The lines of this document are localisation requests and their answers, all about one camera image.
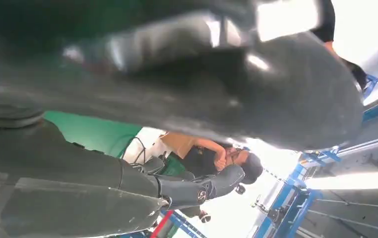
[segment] blue metal frame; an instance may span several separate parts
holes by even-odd
[[[177,212],[173,212],[170,217],[170,221],[172,221],[179,229],[182,229],[186,234],[188,234],[192,238],[206,238],[196,227],[194,227],[190,222],[186,220],[183,216],[181,216]]]
[[[378,84],[378,78],[368,74],[367,75],[367,82],[368,82],[369,86],[365,89],[365,91],[363,93],[364,98],[367,98],[373,92],[373,89]]]

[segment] fluorescent light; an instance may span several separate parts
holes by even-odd
[[[306,180],[311,189],[378,189],[378,172],[339,175],[328,178],[311,178]]]
[[[289,0],[260,4],[256,15],[259,38],[263,42],[308,31],[319,24],[315,0]]]

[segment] ceiling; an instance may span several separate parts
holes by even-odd
[[[378,0],[332,0],[336,25],[334,48],[367,74],[378,77]],[[378,99],[378,86],[365,105]]]

